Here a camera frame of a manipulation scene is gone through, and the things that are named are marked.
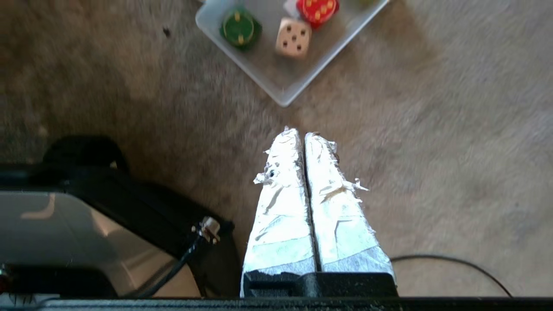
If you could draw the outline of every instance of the green game piece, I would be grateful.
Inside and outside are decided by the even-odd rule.
[[[261,34],[261,25],[242,8],[233,9],[221,25],[221,35],[241,50],[249,49]]]

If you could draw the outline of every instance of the dice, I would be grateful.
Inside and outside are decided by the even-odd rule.
[[[301,20],[283,18],[276,39],[276,51],[292,58],[304,58],[309,49],[311,27]]]
[[[221,35],[236,48],[247,50],[260,37],[261,24],[243,8],[231,10],[221,25]]]
[[[298,0],[296,8],[302,19],[315,30],[338,12],[340,3],[338,0]]]

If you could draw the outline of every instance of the plastic tray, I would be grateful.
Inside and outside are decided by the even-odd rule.
[[[196,14],[198,27],[261,86],[280,106],[288,107],[389,0],[342,0],[340,11],[313,32],[307,57],[301,60],[275,53],[286,0],[207,0]],[[249,51],[228,44],[219,33],[225,15],[242,6],[263,26],[261,38]]]

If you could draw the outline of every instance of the red die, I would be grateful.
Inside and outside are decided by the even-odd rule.
[[[338,12],[340,3],[338,0],[298,0],[296,7],[311,28],[317,29]]]

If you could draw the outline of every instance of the beige carpet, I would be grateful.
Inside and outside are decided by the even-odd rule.
[[[2,1],[0,160],[107,134],[134,175],[233,219],[243,253],[262,151],[285,125],[319,131],[371,188],[389,255],[457,256],[553,295],[553,1],[394,1],[287,109],[196,28],[198,7]],[[396,269],[404,295],[502,295],[454,264]]]

